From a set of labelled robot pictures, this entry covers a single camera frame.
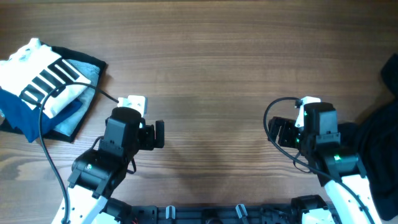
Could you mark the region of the white polo shirt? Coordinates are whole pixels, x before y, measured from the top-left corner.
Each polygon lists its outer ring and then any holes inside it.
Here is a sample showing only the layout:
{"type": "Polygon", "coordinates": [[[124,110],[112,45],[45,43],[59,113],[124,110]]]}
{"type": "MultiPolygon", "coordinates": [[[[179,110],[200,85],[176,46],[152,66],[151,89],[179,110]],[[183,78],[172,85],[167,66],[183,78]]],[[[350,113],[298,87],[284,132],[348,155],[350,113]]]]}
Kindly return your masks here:
{"type": "Polygon", "coordinates": [[[1,61],[1,88],[18,96],[30,109],[40,108],[44,98],[52,94],[44,106],[49,118],[58,115],[86,89],[75,82],[91,83],[38,38],[32,38],[8,60],[1,61]]]}

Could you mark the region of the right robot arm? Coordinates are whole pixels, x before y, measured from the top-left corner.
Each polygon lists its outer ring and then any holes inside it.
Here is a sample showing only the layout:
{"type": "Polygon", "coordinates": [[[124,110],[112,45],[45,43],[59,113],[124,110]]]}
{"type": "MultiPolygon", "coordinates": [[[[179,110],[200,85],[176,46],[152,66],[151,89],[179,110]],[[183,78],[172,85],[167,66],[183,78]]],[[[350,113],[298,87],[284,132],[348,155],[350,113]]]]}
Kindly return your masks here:
{"type": "Polygon", "coordinates": [[[303,127],[297,131],[291,119],[263,119],[264,130],[281,153],[318,176],[341,223],[380,223],[369,181],[359,156],[340,144],[337,125],[326,130],[303,127]]]}

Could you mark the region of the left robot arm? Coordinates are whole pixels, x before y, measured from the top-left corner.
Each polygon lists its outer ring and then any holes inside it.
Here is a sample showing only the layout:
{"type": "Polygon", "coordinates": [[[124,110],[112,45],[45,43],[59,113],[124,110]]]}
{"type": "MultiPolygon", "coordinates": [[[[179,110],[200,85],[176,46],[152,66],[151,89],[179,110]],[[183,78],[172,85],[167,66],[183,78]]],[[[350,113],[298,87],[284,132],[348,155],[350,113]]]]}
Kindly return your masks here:
{"type": "Polygon", "coordinates": [[[140,118],[132,123],[108,119],[103,136],[78,156],[68,178],[67,196],[53,223],[106,223],[109,201],[114,190],[137,170],[134,156],[138,151],[164,147],[164,122],[144,125],[140,118]]]}

